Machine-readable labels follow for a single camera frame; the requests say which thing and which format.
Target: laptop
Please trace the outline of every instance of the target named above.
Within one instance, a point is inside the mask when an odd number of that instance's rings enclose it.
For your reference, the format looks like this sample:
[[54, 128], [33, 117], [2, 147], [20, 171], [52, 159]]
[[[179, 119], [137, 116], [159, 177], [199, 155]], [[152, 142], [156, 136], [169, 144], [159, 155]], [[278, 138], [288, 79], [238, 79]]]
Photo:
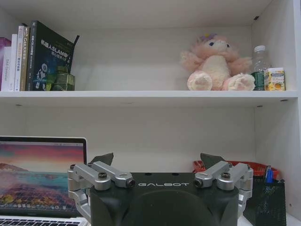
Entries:
[[0, 225], [87, 225], [68, 197], [77, 163], [87, 163], [84, 138], [0, 137]]

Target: red basket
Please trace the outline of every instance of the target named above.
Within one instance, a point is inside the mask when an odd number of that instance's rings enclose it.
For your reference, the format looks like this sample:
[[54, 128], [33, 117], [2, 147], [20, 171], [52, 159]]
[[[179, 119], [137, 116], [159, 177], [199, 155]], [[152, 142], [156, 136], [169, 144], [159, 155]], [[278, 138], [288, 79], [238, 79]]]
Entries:
[[[266, 168], [266, 165], [256, 163], [256, 162], [251, 162], [251, 161], [228, 161], [228, 162], [231, 162], [233, 166], [236, 166], [240, 162], [248, 164], [254, 170], [254, 176], [263, 176]], [[193, 171], [194, 173], [203, 172], [206, 170], [202, 161], [194, 161], [192, 164], [194, 168]], [[273, 167], [272, 170], [273, 170], [273, 178], [276, 179], [277, 176], [279, 175], [279, 171]]]

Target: shelf board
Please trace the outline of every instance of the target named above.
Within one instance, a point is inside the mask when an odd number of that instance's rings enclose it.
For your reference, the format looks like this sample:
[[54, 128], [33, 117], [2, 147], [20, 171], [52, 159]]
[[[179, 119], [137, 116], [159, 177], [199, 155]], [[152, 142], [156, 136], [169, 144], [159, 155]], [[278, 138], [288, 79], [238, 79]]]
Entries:
[[297, 96], [297, 91], [0, 92], [0, 103], [41, 107], [254, 107]]
[[251, 25], [271, 0], [1, 0], [20, 22], [57, 31]]

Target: pink book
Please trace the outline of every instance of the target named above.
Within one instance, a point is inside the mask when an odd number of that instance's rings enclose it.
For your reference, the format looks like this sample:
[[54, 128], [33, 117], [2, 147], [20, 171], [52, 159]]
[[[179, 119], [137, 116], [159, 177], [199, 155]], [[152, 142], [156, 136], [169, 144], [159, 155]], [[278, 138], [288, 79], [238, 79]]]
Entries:
[[6, 38], [0, 37], [0, 90], [2, 82], [4, 47], [7, 46], [11, 46], [11, 41]]

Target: laptop screen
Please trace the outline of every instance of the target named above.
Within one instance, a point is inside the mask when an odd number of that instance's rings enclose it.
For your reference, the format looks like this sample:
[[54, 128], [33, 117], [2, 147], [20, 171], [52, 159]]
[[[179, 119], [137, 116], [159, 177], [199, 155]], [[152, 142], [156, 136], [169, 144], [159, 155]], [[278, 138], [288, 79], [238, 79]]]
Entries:
[[67, 169], [83, 163], [84, 144], [0, 140], [0, 210], [80, 216], [68, 197]]

